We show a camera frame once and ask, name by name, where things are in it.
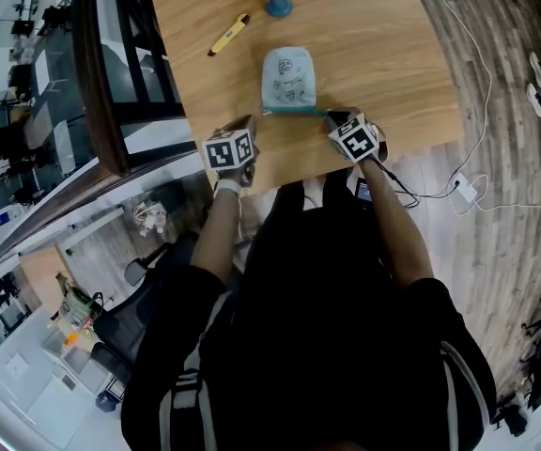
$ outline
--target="sneaker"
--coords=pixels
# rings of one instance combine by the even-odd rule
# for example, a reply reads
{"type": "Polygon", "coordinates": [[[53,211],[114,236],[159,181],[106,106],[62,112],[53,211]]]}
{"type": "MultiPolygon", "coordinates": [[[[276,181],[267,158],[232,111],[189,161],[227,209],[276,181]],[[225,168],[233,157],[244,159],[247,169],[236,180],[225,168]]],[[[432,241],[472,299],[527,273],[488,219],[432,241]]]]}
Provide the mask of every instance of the sneaker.
{"type": "Polygon", "coordinates": [[[535,89],[533,84],[527,85],[527,99],[532,103],[533,109],[541,117],[541,95],[535,89]]]}
{"type": "Polygon", "coordinates": [[[530,53],[530,64],[532,64],[533,73],[535,73],[535,82],[541,88],[541,60],[535,52],[530,53]]]}

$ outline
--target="person's hand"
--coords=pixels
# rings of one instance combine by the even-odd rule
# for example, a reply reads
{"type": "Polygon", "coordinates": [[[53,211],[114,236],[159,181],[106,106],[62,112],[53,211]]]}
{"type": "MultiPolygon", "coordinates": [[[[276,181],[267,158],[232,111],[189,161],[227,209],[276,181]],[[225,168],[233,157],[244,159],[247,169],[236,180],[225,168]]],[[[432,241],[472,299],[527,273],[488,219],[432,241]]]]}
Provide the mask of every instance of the person's hand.
{"type": "Polygon", "coordinates": [[[258,159],[260,151],[254,145],[254,158],[240,167],[239,169],[224,170],[218,173],[219,179],[229,179],[236,182],[241,187],[251,187],[254,182],[255,161],[258,159]]]}

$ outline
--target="wooden table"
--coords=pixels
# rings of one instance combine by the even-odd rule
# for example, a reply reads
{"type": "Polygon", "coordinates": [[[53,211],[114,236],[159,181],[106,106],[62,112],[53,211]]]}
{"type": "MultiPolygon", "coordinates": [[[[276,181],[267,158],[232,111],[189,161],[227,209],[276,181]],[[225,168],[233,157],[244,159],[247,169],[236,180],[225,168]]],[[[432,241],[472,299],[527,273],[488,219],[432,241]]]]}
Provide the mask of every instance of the wooden table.
{"type": "Polygon", "coordinates": [[[266,0],[153,2],[198,144],[236,117],[258,117],[251,193],[350,165],[332,148],[321,118],[261,116],[262,63],[278,47],[306,48],[317,107],[359,107],[383,129],[393,156],[463,135],[450,72],[420,0],[293,0],[282,20],[266,14],[266,0]],[[207,56],[245,12],[247,28],[207,56]]]}
{"type": "MultiPolygon", "coordinates": [[[[62,290],[55,277],[61,273],[69,280],[74,281],[57,248],[47,247],[40,251],[20,256],[20,267],[31,288],[41,300],[43,308],[50,316],[53,316],[60,308],[64,299],[62,290]]],[[[56,326],[66,337],[76,332],[72,329],[70,323],[64,319],[59,320],[56,326]]],[[[83,333],[78,333],[78,335],[79,337],[75,341],[74,346],[87,352],[91,352],[93,346],[99,340],[95,335],[87,336],[83,333]]]]}

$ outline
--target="pen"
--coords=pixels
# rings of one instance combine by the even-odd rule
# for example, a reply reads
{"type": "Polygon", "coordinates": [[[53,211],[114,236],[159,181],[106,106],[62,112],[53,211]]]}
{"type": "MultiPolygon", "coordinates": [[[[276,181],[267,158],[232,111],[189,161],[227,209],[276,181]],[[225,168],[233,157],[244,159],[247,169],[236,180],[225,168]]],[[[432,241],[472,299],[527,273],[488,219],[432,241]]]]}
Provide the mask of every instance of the pen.
{"type": "Polygon", "coordinates": [[[241,30],[245,28],[245,25],[250,22],[250,16],[247,13],[242,13],[237,21],[233,23],[233,26],[229,28],[224,35],[216,40],[216,43],[212,45],[212,48],[208,52],[208,56],[215,56],[218,54],[225,45],[230,42],[241,30]]]}

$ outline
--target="black cable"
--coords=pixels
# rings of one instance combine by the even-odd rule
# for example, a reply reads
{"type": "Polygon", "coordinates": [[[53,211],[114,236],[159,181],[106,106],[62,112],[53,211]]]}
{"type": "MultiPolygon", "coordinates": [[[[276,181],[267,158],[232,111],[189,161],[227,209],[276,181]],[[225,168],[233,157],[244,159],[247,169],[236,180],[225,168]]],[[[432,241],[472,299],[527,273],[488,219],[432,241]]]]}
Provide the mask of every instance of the black cable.
{"type": "Polygon", "coordinates": [[[402,191],[395,191],[397,194],[406,194],[406,195],[409,195],[410,197],[412,197],[412,202],[409,202],[409,204],[406,204],[404,206],[405,209],[407,210],[411,210],[411,209],[414,209],[415,207],[418,207],[420,204],[421,204],[421,200],[420,198],[426,198],[426,199],[443,199],[445,197],[448,197],[450,195],[452,195],[452,193],[458,188],[458,186],[460,185],[460,182],[455,182],[455,187],[454,189],[452,189],[448,194],[445,194],[445,195],[424,195],[424,194],[415,194],[413,192],[411,192],[407,187],[406,185],[404,185],[400,179],[397,177],[396,174],[394,174],[394,172],[390,171],[387,169],[387,167],[385,167],[385,165],[383,165],[374,155],[371,156],[371,159],[379,166],[379,168],[385,173],[385,175],[387,175],[387,177],[389,177],[391,180],[393,180],[395,183],[397,183],[400,188],[402,189],[402,191]]]}
{"type": "Polygon", "coordinates": [[[448,194],[444,195],[424,195],[424,194],[415,194],[415,193],[409,193],[409,192],[402,192],[402,191],[394,191],[396,194],[410,194],[410,195],[416,195],[417,197],[421,197],[423,199],[444,199],[446,197],[449,197],[454,193],[456,189],[458,189],[458,186],[460,185],[460,182],[455,183],[455,187],[452,191],[450,191],[448,194]]]}

